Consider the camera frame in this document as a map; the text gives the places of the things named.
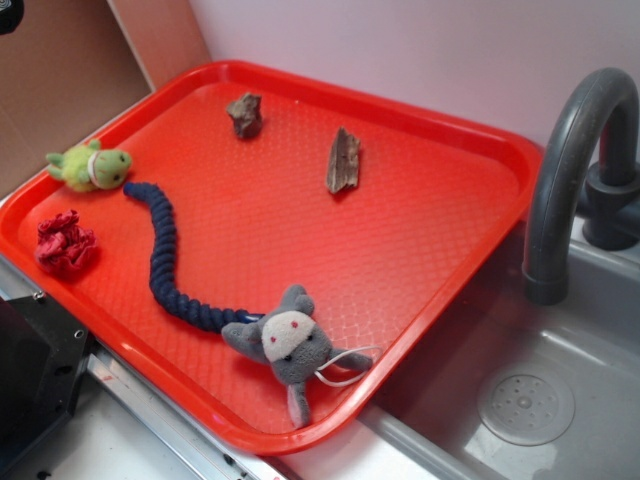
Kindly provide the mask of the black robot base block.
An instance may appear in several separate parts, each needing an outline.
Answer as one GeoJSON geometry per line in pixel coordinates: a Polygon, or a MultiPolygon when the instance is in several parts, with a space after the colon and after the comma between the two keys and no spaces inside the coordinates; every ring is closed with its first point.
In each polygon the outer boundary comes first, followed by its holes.
{"type": "Polygon", "coordinates": [[[74,415],[94,341],[54,298],[1,301],[1,475],[74,415]]]}

